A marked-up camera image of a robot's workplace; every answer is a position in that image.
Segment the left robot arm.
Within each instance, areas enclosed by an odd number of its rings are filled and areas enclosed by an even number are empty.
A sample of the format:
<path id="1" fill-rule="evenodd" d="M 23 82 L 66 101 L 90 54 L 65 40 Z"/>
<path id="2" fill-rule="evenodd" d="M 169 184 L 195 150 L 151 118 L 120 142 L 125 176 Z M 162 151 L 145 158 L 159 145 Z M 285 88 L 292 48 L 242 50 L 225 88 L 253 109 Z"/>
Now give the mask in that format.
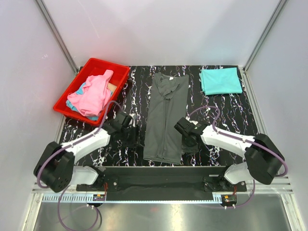
<path id="1" fill-rule="evenodd" d="M 50 142 L 34 168 L 34 176 L 41 188 L 59 193 L 69 185 L 78 185 L 85 191 L 100 191 L 106 187 L 104 169 L 94 166 L 76 166 L 91 152 L 120 141 L 125 147 L 139 145 L 139 127 L 136 114 L 120 112 L 102 127 L 74 140 L 58 144 Z"/>

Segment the dark grey t-shirt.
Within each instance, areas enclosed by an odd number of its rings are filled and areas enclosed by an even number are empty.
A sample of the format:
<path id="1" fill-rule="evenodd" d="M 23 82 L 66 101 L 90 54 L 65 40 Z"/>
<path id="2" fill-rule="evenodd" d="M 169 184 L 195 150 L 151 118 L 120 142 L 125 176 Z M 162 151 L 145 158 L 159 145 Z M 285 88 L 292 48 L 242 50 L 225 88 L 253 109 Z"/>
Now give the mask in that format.
<path id="1" fill-rule="evenodd" d="M 179 165 L 181 134 L 174 128 L 186 116 L 189 76 L 154 74 L 146 122 L 143 158 Z"/>

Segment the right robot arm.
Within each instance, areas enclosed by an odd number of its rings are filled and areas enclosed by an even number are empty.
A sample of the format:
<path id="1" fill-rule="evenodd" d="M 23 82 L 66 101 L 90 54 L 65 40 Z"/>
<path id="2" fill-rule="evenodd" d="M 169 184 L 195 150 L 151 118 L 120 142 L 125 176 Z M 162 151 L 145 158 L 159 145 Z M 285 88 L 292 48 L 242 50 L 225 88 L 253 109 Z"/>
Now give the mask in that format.
<path id="1" fill-rule="evenodd" d="M 181 118 L 174 128 L 182 135 L 187 147 L 210 145 L 232 152 L 244 159 L 240 164 L 226 166 L 216 177 L 204 177 L 206 192 L 232 191 L 239 183 L 256 180 L 270 185 L 285 158 L 265 134 L 245 136 L 218 129 L 203 122 Z"/>

